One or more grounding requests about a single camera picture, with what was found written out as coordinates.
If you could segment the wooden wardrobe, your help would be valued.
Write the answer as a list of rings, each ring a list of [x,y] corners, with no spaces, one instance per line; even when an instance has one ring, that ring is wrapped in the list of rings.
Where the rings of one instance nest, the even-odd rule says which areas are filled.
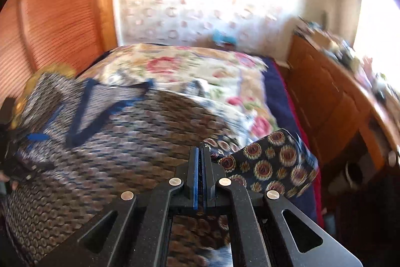
[[[113,0],[7,0],[1,10],[1,98],[54,63],[79,74],[117,46]]]

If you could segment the navy patterned silk garment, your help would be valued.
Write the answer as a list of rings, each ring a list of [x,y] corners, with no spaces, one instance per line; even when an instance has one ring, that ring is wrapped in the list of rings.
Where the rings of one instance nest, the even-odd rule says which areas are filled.
[[[217,110],[152,81],[110,86],[57,73],[39,77],[11,127],[48,140],[30,151],[55,168],[15,183],[1,200],[2,235],[23,266],[38,264],[126,190],[142,194],[169,180],[192,147],[248,190],[303,196],[317,159],[286,129],[249,140]]]

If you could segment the navy blue blanket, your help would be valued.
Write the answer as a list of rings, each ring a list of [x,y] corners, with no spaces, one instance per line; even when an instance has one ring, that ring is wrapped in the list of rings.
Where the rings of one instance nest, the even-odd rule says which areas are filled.
[[[278,127],[288,130],[293,136],[299,136],[308,148],[307,134],[300,124],[293,101],[286,89],[284,78],[279,72],[279,66],[272,58],[261,57],[261,60],[267,65],[266,71],[263,72],[265,102],[276,118]],[[324,228],[324,219],[321,213],[321,173],[319,169],[317,169],[316,178],[309,189],[305,191],[303,196],[292,198],[291,202],[321,228]]]

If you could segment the wooden sideboard cabinet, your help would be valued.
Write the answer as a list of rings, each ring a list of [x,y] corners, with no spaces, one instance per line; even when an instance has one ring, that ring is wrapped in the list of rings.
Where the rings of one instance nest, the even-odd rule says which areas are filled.
[[[333,163],[360,136],[376,170],[395,165],[399,131],[374,96],[349,71],[294,34],[287,59],[287,90],[310,149],[321,165]]]

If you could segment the white waste bin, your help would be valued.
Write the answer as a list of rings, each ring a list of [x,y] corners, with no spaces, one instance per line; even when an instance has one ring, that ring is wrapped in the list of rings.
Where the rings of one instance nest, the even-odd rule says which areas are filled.
[[[364,175],[357,163],[347,162],[341,172],[330,182],[328,192],[338,196],[344,192],[357,190],[364,181]]]

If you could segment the floral bedspread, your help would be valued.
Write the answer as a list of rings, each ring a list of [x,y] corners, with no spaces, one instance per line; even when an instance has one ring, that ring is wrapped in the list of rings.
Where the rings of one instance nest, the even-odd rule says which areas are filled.
[[[152,79],[157,89],[200,101],[257,140],[278,128],[267,105],[268,69],[260,58],[240,52],[138,43],[111,50],[80,78],[119,86]]]

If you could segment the turquoise toy on bed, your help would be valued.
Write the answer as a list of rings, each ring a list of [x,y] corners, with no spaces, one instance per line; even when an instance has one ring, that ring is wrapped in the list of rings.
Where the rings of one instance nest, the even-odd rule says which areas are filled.
[[[223,47],[225,45],[232,45],[235,47],[237,45],[237,40],[235,37],[227,35],[226,33],[223,33],[219,30],[213,31],[212,40],[216,45],[220,47]]]

